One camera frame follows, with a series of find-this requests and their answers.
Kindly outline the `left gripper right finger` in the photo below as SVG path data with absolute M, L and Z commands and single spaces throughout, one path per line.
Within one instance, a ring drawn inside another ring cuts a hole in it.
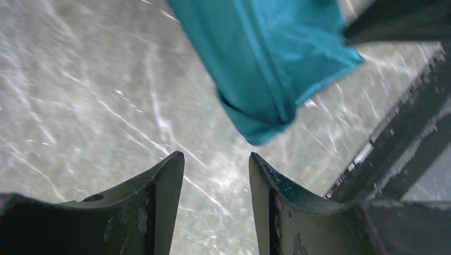
M 260 254 L 450 254 L 450 203 L 340 204 L 276 171 L 257 153 L 249 180 Z

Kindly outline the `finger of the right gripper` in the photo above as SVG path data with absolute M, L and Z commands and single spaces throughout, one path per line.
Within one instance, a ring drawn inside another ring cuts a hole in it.
M 450 1 L 374 1 L 344 37 L 347 45 L 450 40 Z

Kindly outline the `teal cloth napkin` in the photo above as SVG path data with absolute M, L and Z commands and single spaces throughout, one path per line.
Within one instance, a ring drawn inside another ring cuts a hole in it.
M 262 145 L 363 62 L 338 1 L 169 1 L 238 132 Z

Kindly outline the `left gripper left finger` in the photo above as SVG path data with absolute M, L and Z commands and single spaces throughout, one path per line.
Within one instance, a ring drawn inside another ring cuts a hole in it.
M 1 254 L 169 254 L 185 158 L 82 201 L 48 203 L 1 194 Z

